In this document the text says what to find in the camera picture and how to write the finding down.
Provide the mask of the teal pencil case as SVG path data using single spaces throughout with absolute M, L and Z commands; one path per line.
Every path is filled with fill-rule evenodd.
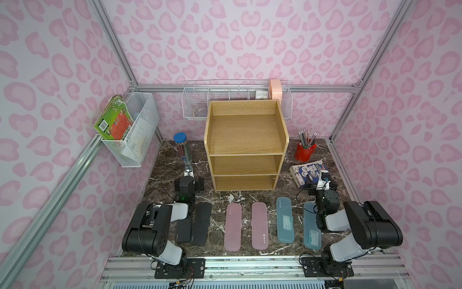
M 315 202 L 303 204 L 303 241 L 304 246 L 311 250 L 320 250 L 322 233 L 316 222 L 317 210 Z
M 293 243 L 295 240 L 292 203 L 288 197 L 278 197 L 276 201 L 277 237 L 281 243 Z

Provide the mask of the pink pencil case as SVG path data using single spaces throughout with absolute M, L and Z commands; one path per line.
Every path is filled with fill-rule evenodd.
M 225 221 L 224 247 L 230 252 L 236 252 L 241 247 L 242 206 L 232 203 L 227 206 Z
M 268 248 L 268 213 L 267 206 L 263 202 L 254 202 L 251 206 L 251 238 L 254 249 Z

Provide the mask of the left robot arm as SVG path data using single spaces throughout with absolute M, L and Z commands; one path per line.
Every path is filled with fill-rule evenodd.
M 123 236 L 123 251 L 145 254 L 167 267 L 185 269 L 186 253 L 168 239 L 170 224 L 177 223 L 177 242 L 190 242 L 196 194 L 203 190 L 202 177 L 184 176 L 174 181 L 173 203 L 140 203 Z

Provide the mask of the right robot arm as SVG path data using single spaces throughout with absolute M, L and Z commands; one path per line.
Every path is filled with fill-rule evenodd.
M 345 201 L 340 209 L 340 195 L 334 190 L 315 193 L 316 224 L 322 232 L 350 234 L 323 249 L 323 266 L 346 264 L 380 248 L 402 245 L 401 229 L 377 201 Z

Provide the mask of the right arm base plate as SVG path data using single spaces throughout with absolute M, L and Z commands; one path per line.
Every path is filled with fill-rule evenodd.
M 339 263 L 336 261 L 326 261 L 321 257 L 301 256 L 299 263 L 302 266 L 304 276 L 307 278 L 314 277 L 331 277 L 331 278 L 348 278 L 355 275 L 351 263 Z

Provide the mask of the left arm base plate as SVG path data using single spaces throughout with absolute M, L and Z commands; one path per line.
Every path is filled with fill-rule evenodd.
M 155 279 L 182 279 L 194 277 L 203 279 L 205 275 L 206 260 L 204 258 L 188 258 L 180 261 L 178 265 L 158 263 L 155 266 Z

